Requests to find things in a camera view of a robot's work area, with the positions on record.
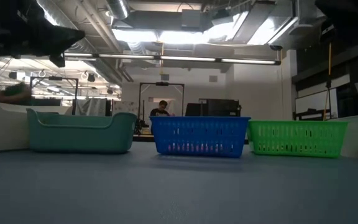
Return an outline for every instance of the yellow pole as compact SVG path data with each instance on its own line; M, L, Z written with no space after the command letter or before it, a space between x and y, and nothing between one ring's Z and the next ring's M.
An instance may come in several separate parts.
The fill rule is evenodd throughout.
M332 46L331 46L331 43L329 43L329 52L328 52L328 75L329 75L329 76L331 75L331 52L332 52ZM326 104L325 104L325 106L324 106L324 113L323 113L323 121L326 120L328 91L329 91L329 88L327 89Z

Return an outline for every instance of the fluorescent light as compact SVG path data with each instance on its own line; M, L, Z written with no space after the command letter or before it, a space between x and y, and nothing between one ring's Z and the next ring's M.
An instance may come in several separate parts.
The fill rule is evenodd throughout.
M34 94L32 95L33 97L37 97L37 98L58 98L58 99L64 99L64 100L74 100L74 96L67 96L67 95L43 95L43 94ZM95 98L95 99L105 99L107 98L108 100L121 100L116 96L77 96L77 100L86 100L86 99L90 99L90 98Z
M49 86L49 83L46 83L44 81L40 81L40 83L43 84L43 85Z
M181 56L161 56L162 60L182 60L191 62L214 62L215 58L202 58L202 57L181 57Z
M65 53L65 57L92 57L92 54L83 54L83 53Z
M201 32L164 31L159 41L166 44L201 44L207 43L208 38Z
M238 19L234 18L233 19L236 21L233 29L230 31L230 33L226 36L226 41L228 40L232 40L234 38L234 36L237 34L237 32L239 31L241 25L244 23L245 19L248 16L248 11L243 12L240 17Z
M60 92L60 90L56 87L47 87L47 90L54 91L54 92Z
M112 32L116 36L117 40L130 43L157 41L157 35L155 35L154 31L113 29Z
M258 64L258 65L274 65L275 61L268 60L247 60L247 59L222 59L222 62L225 63L248 63L248 64Z
M100 57L106 58L124 58L124 59L154 59L152 55L116 55L116 54L99 54Z
M77 58L77 57L67 57L66 60L71 61L96 61L96 58Z
M74 87L72 87L72 86L60 86L60 88L75 88L75 86ZM83 90L95 90L96 89L96 87L94 87L94 86L79 86L78 88L83 89Z
M256 30L252 38L248 41L248 45L264 45L266 44L274 35L274 21L271 18L267 18L265 22L260 25Z
M294 23L298 22L298 18L294 17L291 22L289 22L278 34L276 34L273 38L270 39L270 41L268 41L268 44L272 44L274 43L279 37L281 37L281 35L283 35L285 33L285 31L287 31L290 27L292 27L292 25Z

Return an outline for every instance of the metal frame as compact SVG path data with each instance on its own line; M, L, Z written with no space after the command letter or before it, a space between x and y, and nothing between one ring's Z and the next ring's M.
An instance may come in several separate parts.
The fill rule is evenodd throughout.
M35 83L35 85L32 85L32 81L34 79L38 79L38 82ZM77 94L78 94L78 79L77 78L63 78L63 77L30 77L30 89L32 90L33 87L36 87L39 82L41 82L44 79L48 79L51 81L62 81L62 80L74 80L75 81L75 94L74 94L74 100L73 100L73 111L72 115L75 115L75 110L77 106Z
M183 116L183 109L185 104L185 84L182 83L163 83L164 85L159 85L159 82L156 83L140 83L139 85L139 104L137 107L137 117L140 119L140 98L142 96L142 85L156 85L156 86L170 86L170 85L179 85L182 86L183 92L181 93L181 115Z

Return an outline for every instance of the ceiling light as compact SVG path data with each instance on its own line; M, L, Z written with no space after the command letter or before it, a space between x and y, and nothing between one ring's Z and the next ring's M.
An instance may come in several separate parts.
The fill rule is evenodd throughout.
M241 15L237 19L235 18L235 16L233 17L235 24L233 26L233 29L226 36L226 41L232 40L234 38L234 36L237 34L241 25L244 23L245 19L248 16L248 11L242 12Z
M92 57L92 54L84 53L65 53L66 57Z
M59 86L59 88L75 88L75 86ZM96 90L95 86L79 86L79 89L82 90Z
M232 31L233 24L233 22L228 22L212 26L209 30L204 32L204 35L208 38L208 40L225 37L227 33Z
M285 31L287 31L290 27L292 27L292 25L294 23L296 23L298 21L297 17L294 17L280 32L278 32L276 35L274 35L273 38L271 38L268 42L268 44L272 44L274 43L279 37L281 37L281 35L283 35L285 33Z
M202 57L177 57L177 56L161 56L162 60L181 60L190 62L214 62L215 58L202 58Z
M60 92L60 90L56 87L47 87L47 90L54 91L54 92Z
M274 32L274 21L272 18L267 18L265 22L256 30L247 44L264 45L273 37Z
M66 57L66 60L71 61L96 61L96 58L77 58L77 57Z
M125 42L155 42L157 36L154 31L149 30L119 30L113 29L117 40Z
M279 65L277 61L252 60L252 59L236 59L236 58L209 58L209 57L183 57L183 56L168 56L168 55L119 55L119 54L94 54L93 57L101 58L127 58L127 59L152 59L152 60L182 60L188 62L224 62L224 63L246 63L257 65Z
M44 81L40 81L41 84L45 85L45 86L49 86L49 83L46 83Z
M164 31L159 41L166 44L202 44L207 43L208 38L201 32Z
M100 57L106 58L124 58L124 59L154 59L152 55L116 55L116 54L99 54Z
M248 60L248 59L222 59L225 63L247 63L247 64L258 64L258 65L275 65L276 61L269 60Z

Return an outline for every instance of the blue plastic basket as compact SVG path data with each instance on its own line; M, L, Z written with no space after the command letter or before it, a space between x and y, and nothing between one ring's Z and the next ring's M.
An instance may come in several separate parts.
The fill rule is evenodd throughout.
M152 116L157 151L161 154L240 157L248 117Z

